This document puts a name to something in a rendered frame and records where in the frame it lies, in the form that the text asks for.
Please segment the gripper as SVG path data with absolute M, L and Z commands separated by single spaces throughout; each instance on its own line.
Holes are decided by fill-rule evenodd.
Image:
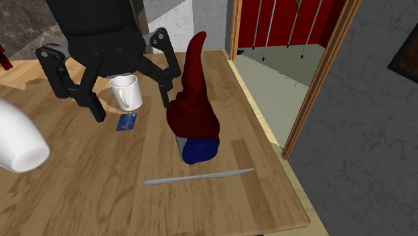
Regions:
M 98 123 L 103 122 L 106 112 L 92 90 L 98 75 L 108 77 L 136 71 L 117 52 L 123 50 L 136 59 L 142 57 L 138 71 L 158 83 L 163 106 L 169 107 L 167 93 L 173 88 L 173 79 L 182 72 L 164 27 L 142 37 L 130 0 L 46 0 L 46 3 L 68 42 L 68 49 L 63 46 L 36 49 L 56 97 L 74 99 L 80 107 L 88 107 Z M 167 68 L 162 69 L 143 56 L 145 44 L 163 52 Z M 66 68 L 70 56 L 85 66 L 79 84 L 74 83 Z

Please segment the white mug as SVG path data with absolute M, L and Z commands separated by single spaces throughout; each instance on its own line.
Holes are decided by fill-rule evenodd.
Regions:
M 116 76 L 110 80 L 110 87 L 123 111 L 134 111 L 143 104 L 138 78 L 133 75 Z

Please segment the blue card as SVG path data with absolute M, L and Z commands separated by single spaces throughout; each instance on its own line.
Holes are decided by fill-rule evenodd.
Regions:
M 137 114 L 136 113 L 127 113 L 120 116 L 119 122 L 117 124 L 117 131 L 132 130 L 135 125 Z

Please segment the red hat gnome figure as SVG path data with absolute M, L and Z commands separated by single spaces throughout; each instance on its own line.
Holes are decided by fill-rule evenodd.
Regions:
M 176 137 L 185 141 L 182 160 L 189 165 L 216 156 L 220 145 L 220 123 L 208 100 L 202 68 L 202 47 L 206 32 L 193 36 L 188 44 L 182 90 L 169 102 L 167 123 Z

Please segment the dark red object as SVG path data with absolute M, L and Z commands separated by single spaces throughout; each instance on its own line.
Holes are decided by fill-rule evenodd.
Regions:
M 5 70 L 10 70 L 11 68 L 13 68 L 13 65 L 10 63 L 10 61 L 8 60 L 8 58 L 5 55 L 5 50 L 2 47 L 2 45 L 0 44 L 0 65 L 5 69 Z

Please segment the wooden table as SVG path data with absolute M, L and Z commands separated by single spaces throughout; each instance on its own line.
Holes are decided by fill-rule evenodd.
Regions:
M 140 76 L 143 105 L 132 130 L 109 82 L 95 91 L 105 121 L 53 94 L 37 60 L 0 68 L 0 98 L 26 112 L 51 154 L 23 174 L 0 169 L 0 236 L 243 236 L 309 225 L 263 128 L 222 50 L 202 52 L 208 98 L 220 122 L 215 158 L 180 160 L 156 83 Z M 222 178 L 146 180 L 244 170 Z

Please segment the grey knife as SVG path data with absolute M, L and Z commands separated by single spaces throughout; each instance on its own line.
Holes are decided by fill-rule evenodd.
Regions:
M 193 176 L 182 176 L 182 177 L 173 177 L 173 178 L 160 178 L 154 180 L 146 180 L 144 181 L 144 185 L 156 185 L 156 184 L 165 184 L 170 182 L 178 182 L 183 180 L 193 180 L 193 179 L 202 179 L 202 178 L 222 178 L 228 176 L 236 176 L 239 174 L 244 174 L 247 172 L 252 172 L 253 168 L 248 168 L 244 170 L 233 170 L 227 172 L 217 172 L 211 174 L 202 174 L 202 175 L 193 175 Z

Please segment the grey metal pole rack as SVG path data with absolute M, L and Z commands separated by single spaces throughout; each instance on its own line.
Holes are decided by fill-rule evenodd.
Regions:
M 257 14 L 256 30 L 255 30 L 254 40 L 253 40 L 253 46 L 252 46 L 252 49 L 253 50 L 255 49 L 255 43 L 256 43 L 256 39 L 257 39 L 257 30 L 258 30 L 258 26 L 259 26 L 259 18 L 260 18 L 260 15 L 261 15 L 262 2 L 263 2 L 263 0 L 260 0 L 259 10 L 258 10 L 258 14 Z M 292 36 L 293 36 L 293 32 L 294 32 L 294 29 L 295 29 L 296 21 L 297 21 L 298 17 L 301 15 L 300 14 L 300 7 L 301 7 L 302 2 L 303 2 L 303 0 L 295 0 L 295 4 L 296 4 L 296 9 L 297 10 L 296 10 L 296 13 L 295 13 L 295 17 L 294 17 L 294 20 L 293 20 L 293 25 L 292 25 L 292 28 L 291 28 L 291 33 L 290 33 L 290 36 L 289 36 L 289 39 L 288 39 L 286 48 L 288 48 L 290 46 L 291 39 L 292 39 Z M 309 42 L 311 33 L 313 32 L 313 28 L 314 28 L 314 25 L 316 23 L 316 19 L 318 17 L 318 13 L 319 13 L 320 8 L 322 6 L 322 2 L 323 2 L 323 0 L 319 0 L 318 6 L 317 6 L 317 9 L 316 9 L 316 14 L 315 14 L 314 19 L 313 19 L 313 21 L 311 23 L 311 27 L 309 29 L 308 37 L 307 37 L 307 39 L 305 41 L 305 44 L 303 46 L 303 50 L 302 50 L 302 53 L 301 53 L 301 56 L 300 56 L 301 59 L 304 57 L 305 50 L 307 48 L 307 44 Z M 267 30 L 267 38 L 265 40 L 265 45 L 264 45 L 264 49 L 263 49 L 262 61 L 265 60 L 265 54 L 266 54 L 266 51 L 267 51 L 267 46 L 268 46 L 268 42 L 269 42 L 269 36 L 270 36 L 271 28 L 272 28 L 272 25 L 273 25 L 273 18 L 274 18 L 274 14 L 275 14 L 276 4 L 277 4 L 277 0 L 273 0 L 273 8 L 271 10 L 271 17 L 270 17 L 270 20 L 269 20 L 269 27 L 268 27 L 268 30 Z

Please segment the wooden door frame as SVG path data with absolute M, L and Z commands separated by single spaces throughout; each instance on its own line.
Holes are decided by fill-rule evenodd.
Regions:
M 307 90 L 307 94 L 301 104 L 301 108 L 297 114 L 290 134 L 285 142 L 281 157 L 283 160 L 288 160 L 295 142 L 297 141 L 299 134 L 309 116 L 312 106 L 314 105 L 316 98 L 320 92 L 320 89 L 326 80 L 326 77 L 332 67 L 335 57 L 346 37 L 349 27 L 358 12 L 362 0 L 345 0 L 342 11 L 339 18 L 336 21 L 336 25 L 333 29 L 330 41 L 328 42 L 324 55 L 321 57 L 318 69 L 313 76 L 313 80 Z M 226 59 L 233 61 L 237 57 L 238 48 L 238 31 L 240 26 L 242 0 L 232 0 L 232 3 L 227 5 L 227 10 L 232 11 L 232 18 L 227 19 L 226 22 L 230 23 L 226 28 L 230 30 L 226 35 L 225 43 L 227 50 L 224 51 Z

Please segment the dark framed wall picture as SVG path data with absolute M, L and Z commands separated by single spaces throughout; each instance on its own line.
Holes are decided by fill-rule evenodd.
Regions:
M 418 84 L 418 23 L 387 68 Z

